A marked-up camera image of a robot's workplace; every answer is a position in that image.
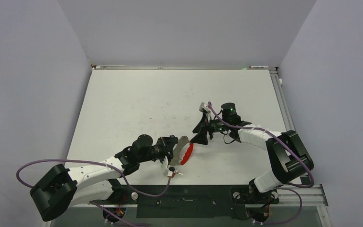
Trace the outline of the red-handled metal key holder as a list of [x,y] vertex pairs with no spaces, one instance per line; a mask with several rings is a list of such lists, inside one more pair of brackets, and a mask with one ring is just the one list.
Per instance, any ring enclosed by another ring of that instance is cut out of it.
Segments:
[[169,162],[171,166],[185,165],[192,155],[194,144],[187,136],[181,136],[173,150],[173,158]]

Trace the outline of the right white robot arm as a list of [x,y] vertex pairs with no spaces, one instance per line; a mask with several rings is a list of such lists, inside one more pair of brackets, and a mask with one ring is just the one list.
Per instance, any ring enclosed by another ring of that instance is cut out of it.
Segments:
[[232,142],[247,143],[267,152],[271,170],[252,179],[248,191],[244,194],[252,202],[261,202],[271,192],[282,185],[293,185],[292,180],[307,174],[309,184],[299,184],[298,188],[311,188],[314,179],[311,170],[314,163],[298,133],[294,130],[285,132],[272,131],[243,121],[237,114],[234,103],[224,103],[216,113],[212,104],[201,103],[199,111],[202,117],[193,129],[193,144],[207,145],[215,133],[221,133]]

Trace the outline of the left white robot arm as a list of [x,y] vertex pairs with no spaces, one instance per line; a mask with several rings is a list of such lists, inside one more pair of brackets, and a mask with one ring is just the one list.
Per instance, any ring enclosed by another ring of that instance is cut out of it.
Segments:
[[125,178],[147,161],[159,160],[168,169],[179,141],[170,135],[154,143],[151,136],[142,134],[131,146],[101,162],[81,161],[82,166],[71,168],[59,163],[32,186],[30,195],[43,221],[51,221],[80,203],[95,200],[117,203],[122,190],[115,185],[106,187],[103,182]]

